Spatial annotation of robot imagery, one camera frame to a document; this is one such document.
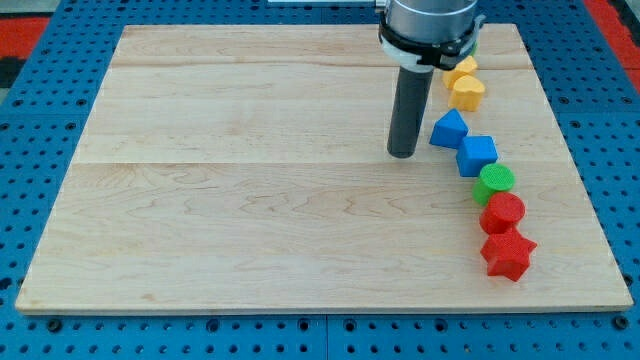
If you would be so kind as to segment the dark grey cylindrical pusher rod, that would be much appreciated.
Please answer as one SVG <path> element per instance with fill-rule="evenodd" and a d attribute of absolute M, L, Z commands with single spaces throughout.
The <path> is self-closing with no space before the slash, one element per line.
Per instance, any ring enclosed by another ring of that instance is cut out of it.
<path fill-rule="evenodd" d="M 387 151 L 393 157 L 409 158 L 415 152 L 432 78 L 432 71 L 399 70 L 387 140 Z"/>

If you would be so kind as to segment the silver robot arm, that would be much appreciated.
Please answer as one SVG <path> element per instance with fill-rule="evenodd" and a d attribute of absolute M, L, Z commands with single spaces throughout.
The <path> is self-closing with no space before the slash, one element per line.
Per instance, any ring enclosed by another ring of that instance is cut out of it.
<path fill-rule="evenodd" d="M 474 49 L 485 17 L 476 0 L 389 0 L 380 15 L 378 38 L 397 62 L 387 151 L 409 158 L 416 149 L 436 69 L 449 71 Z"/>

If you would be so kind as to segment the green block behind arm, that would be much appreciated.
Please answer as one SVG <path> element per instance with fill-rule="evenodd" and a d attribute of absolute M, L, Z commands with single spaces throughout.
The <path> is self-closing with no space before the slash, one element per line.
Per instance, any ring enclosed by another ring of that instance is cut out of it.
<path fill-rule="evenodd" d="M 470 51 L 470 53 L 469 53 L 469 56 L 474 56 L 475 53 L 476 53 L 477 48 L 478 48 L 478 43 L 475 42 L 473 47 L 472 47 L 472 49 L 471 49 L 471 51 Z"/>

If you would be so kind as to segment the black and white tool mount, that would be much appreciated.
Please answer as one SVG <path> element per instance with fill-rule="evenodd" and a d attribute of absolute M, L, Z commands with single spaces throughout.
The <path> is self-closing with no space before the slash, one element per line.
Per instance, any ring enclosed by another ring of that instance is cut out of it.
<path fill-rule="evenodd" d="M 477 42 L 485 15 L 476 16 L 463 34 L 444 43 L 423 43 L 410 40 L 393 30 L 384 17 L 381 18 L 378 38 L 382 50 L 402 68 L 424 73 L 434 68 L 453 70 L 469 53 Z"/>

